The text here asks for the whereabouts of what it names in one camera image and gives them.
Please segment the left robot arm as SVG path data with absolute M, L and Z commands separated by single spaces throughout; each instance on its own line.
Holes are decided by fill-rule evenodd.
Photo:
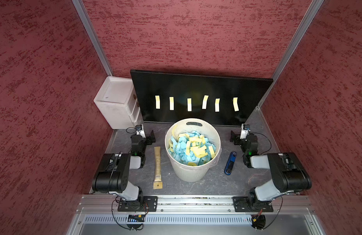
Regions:
M 153 131 L 148 136 L 132 134 L 128 153 L 104 154 L 92 181 L 93 192 L 117 195 L 125 209 L 144 209 L 143 191 L 129 182 L 129 171 L 144 167 L 146 147 L 155 142 Z

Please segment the yellow sticky note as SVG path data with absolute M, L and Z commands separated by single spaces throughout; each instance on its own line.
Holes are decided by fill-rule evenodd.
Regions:
M 188 112 L 192 111 L 192 99 L 191 98 L 187 99 L 187 111 Z
M 207 108 L 207 101 L 208 101 L 209 95 L 204 95 L 202 100 L 202 109 L 205 110 Z
M 220 99 L 215 99 L 215 112 L 220 111 Z
M 174 111 L 174 97 L 169 97 L 169 109 Z
M 155 108 L 160 109 L 160 96 L 155 96 Z
M 234 111 L 235 111 L 235 112 L 238 112 L 238 111 L 239 111 L 238 98 L 233 98 L 233 107 L 234 107 Z

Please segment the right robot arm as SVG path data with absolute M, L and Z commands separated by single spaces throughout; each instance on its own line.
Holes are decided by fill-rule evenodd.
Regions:
M 233 198 L 236 212 L 273 212 L 272 200 L 312 187 L 310 176 L 294 153 L 259 155 L 258 137 L 249 131 L 244 131 L 243 135 L 231 132 L 230 141 L 240 146 L 246 167 L 268 169 L 271 173 L 271 180 L 252 188 L 248 196 Z

